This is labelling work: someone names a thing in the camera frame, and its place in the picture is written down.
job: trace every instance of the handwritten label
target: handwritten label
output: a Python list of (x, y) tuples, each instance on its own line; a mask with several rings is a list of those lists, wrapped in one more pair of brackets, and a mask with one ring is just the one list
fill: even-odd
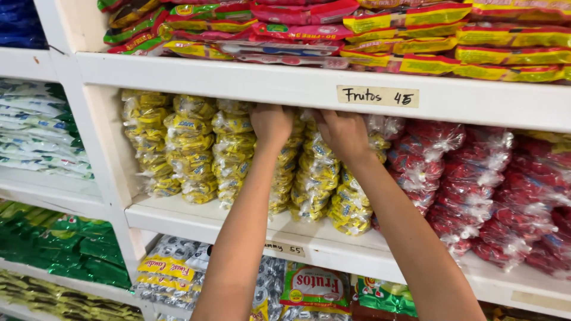
[(300, 246), (293, 246), (291, 244), (266, 240), (266, 245), (264, 245), (264, 248), (266, 250), (301, 256), (305, 258), (305, 251), (303, 251), (303, 248)]
[(512, 292), (512, 301), (531, 304), (559, 311), (571, 312), (571, 302), (562, 299), (550, 298), (539, 294), (532, 294), (521, 291)]
[(418, 89), (337, 85), (340, 103), (418, 108), (419, 99)]

